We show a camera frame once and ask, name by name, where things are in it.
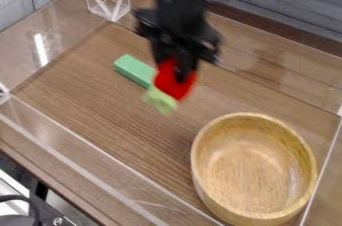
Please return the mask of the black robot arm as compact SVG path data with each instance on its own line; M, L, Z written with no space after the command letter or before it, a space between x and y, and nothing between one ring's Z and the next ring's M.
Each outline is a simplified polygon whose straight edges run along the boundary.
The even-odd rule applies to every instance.
M155 8L137 8L137 33L151 42L157 63L175 60L171 73L183 83L201 60L215 63L222 35L206 17L209 0L155 0Z

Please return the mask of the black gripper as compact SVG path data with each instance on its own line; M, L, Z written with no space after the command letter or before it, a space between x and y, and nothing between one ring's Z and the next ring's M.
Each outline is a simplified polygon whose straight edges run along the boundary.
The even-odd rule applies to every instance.
M222 35L207 22L206 4L206 0L155 0L154 8L134 11L137 33L150 41L157 65L177 58L179 83L198 69L199 60L218 61Z

